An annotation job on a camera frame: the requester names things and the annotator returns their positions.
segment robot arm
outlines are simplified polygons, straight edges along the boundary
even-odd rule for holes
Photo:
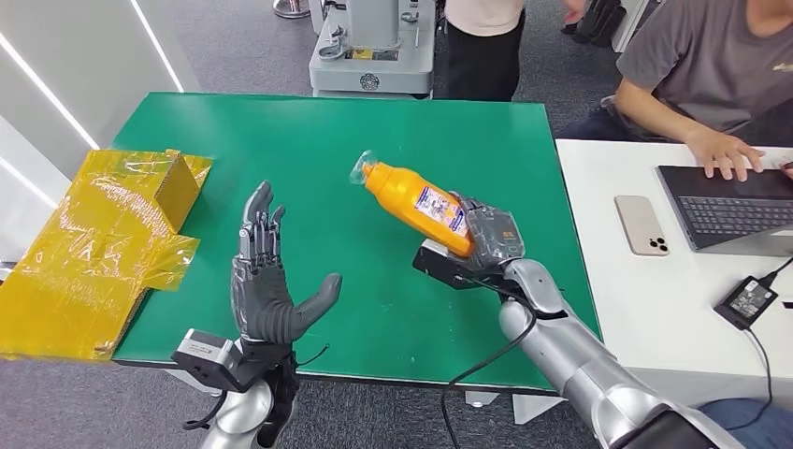
[[[523,258],[512,216],[458,196],[474,240],[461,260],[426,240],[413,266],[456,289],[487,286],[501,299],[498,320],[609,449],[741,448],[703,413],[662,398],[623,368],[579,320],[545,267]]]
[[[264,181],[242,212],[239,253],[231,270],[231,309],[240,338],[231,341],[190,329],[171,356],[200,383],[222,391],[212,412],[183,426],[209,430],[201,446],[205,449],[278,445],[299,387],[292,343],[339,298],[341,276],[333,273],[316,295],[295,306],[281,263],[284,208],[270,213],[272,200]]]
[[[742,447],[703,413],[662,398],[623,368],[576,317],[543,265],[514,260],[504,268],[504,280],[516,283],[526,300],[522,304],[508,298],[501,305],[498,320],[504,335],[517,338],[535,315],[521,349],[570,402],[601,446]]]

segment white shirt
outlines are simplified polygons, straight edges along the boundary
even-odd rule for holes
[[[498,36],[514,30],[524,0],[446,0],[446,20],[474,36]]]

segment green tabletop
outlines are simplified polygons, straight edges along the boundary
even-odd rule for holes
[[[187,329],[236,338],[229,300],[245,200],[271,180],[286,206],[283,258],[296,302],[344,276],[338,304],[296,343],[302,372],[448,382],[506,343],[497,295],[455,291],[411,267],[423,237],[380,208],[350,170],[364,150],[447,190],[511,210],[526,256],[542,262],[584,322],[598,321],[542,105],[150,94],[113,148],[215,160],[181,233],[201,239],[177,292],[151,292],[118,347],[121,363],[168,363]],[[477,385],[548,389],[514,351]]]

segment smartphone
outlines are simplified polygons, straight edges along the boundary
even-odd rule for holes
[[[625,229],[627,243],[634,254],[669,254],[669,244],[661,232],[661,224],[649,199],[645,196],[615,196],[614,204]]]

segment laptop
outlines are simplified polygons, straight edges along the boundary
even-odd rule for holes
[[[701,167],[658,167],[691,248],[699,253],[793,255],[793,180],[780,170],[745,182]]]

